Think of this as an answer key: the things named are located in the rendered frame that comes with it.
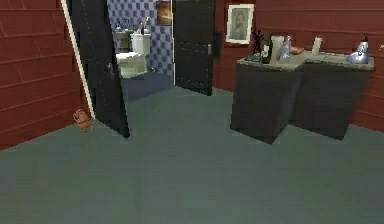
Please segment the black wall box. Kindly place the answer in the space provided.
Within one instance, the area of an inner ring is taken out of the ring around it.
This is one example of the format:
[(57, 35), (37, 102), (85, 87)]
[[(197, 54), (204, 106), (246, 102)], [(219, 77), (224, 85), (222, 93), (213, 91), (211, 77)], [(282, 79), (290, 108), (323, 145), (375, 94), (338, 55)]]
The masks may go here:
[(223, 33), (222, 32), (215, 32), (214, 33), (214, 43), (213, 43), (213, 56), (215, 58), (221, 57), (222, 41), (223, 41)]

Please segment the dark green wine bottle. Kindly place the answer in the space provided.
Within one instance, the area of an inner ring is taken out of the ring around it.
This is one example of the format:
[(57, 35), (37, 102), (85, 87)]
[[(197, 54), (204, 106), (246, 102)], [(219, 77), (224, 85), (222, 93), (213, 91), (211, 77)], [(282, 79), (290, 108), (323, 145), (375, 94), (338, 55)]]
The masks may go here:
[(268, 34), (268, 38), (264, 44), (264, 49), (262, 52), (262, 63), (269, 64), (271, 60), (271, 54), (273, 49), (272, 34)]

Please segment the white toilet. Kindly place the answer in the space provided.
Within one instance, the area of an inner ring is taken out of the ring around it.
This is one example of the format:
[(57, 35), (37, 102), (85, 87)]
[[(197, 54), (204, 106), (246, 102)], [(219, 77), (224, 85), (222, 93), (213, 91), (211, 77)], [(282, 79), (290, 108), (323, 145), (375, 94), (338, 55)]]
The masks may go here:
[(121, 50), (116, 54), (123, 78), (133, 78), (147, 72), (146, 57), (150, 54), (150, 34), (126, 33), (121, 40)]

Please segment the black figurine statue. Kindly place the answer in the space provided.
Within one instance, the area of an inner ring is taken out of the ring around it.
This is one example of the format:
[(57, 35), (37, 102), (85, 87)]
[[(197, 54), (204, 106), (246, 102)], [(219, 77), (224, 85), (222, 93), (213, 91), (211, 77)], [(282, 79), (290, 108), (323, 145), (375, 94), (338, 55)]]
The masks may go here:
[(264, 39), (264, 34), (261, 29), (258, 29), (257, 31), (253, 31), (251, 35), (254, 38), (253, 54), (259, 54), (261, 52), (261, 43)]

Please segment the silver kettle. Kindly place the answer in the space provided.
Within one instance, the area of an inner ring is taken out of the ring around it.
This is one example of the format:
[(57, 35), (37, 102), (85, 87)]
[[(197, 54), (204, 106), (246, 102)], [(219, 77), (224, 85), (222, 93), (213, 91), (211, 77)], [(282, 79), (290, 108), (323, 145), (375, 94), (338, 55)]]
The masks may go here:
[(369, 61), (368, 46), (368, 38), (364, 37), (357, 49), (347, 57), (347, 61), (352, 64), (367, 64)]

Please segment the black room door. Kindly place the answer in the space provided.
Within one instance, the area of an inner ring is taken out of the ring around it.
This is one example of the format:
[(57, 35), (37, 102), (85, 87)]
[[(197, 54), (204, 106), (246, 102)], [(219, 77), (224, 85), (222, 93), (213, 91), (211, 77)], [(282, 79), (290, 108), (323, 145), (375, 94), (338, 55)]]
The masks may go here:
[(210, 96), (215, 0), (172, 0), (172, 9), (175, 85)]
[[(130, 136), (107, 0), (65, 0), (95, 118)], [(113, 71), (106, 70), (112, 63)]]

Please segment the brown framed picture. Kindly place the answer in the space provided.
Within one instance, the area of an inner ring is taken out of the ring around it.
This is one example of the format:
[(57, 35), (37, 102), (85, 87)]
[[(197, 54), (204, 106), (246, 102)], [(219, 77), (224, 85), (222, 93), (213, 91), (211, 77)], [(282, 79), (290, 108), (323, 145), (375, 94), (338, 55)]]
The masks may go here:
[(171, 26), (172, 25), (172, 11), (170, 1), (157, 1), (157, 24), (160, 26)]

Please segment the white framed portrait picture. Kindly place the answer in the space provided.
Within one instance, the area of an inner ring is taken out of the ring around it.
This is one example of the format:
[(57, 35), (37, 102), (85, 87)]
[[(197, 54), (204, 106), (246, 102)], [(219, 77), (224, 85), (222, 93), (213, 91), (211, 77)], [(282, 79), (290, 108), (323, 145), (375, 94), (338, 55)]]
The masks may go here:
[(248, 45), (252, 32), (254, 5), (237, 4), (228, 7), (226, 41), (232, 44)]

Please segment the white paper towel roll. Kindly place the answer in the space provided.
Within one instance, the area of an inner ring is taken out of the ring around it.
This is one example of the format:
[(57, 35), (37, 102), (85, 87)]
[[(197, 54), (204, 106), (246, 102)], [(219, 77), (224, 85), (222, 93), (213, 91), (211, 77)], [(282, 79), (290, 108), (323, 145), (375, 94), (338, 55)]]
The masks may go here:
[(271, 62), (275, 63), (279, 60), (281, 54), (281, 48), (283, 46), (285, 37), (284, 36), (272, 36), (272, 53), (271, 53)]

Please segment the brown clay pot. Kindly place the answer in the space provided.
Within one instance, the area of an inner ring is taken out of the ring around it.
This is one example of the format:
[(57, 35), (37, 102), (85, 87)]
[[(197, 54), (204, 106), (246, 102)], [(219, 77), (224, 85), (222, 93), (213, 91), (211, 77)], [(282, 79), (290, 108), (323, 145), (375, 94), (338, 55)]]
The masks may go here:
[(73, 118), (83, 131), (88, 131), (92, 127), (92, 119), (82, 109), (76, 110)]

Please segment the black grey-topped counter cabinet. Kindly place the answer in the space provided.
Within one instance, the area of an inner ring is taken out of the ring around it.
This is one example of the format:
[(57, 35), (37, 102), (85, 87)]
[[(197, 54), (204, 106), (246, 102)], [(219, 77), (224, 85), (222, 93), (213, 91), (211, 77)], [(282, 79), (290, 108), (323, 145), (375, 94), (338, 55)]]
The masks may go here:
[(347, 55), (302, 53), (303, 77), (290, 123), (330, 138), (343, 140), (360, 101), (374, 58), (353, 64)]
[(230, 128), (272, 144), (290, 120), (303, 65), (238, 60)]

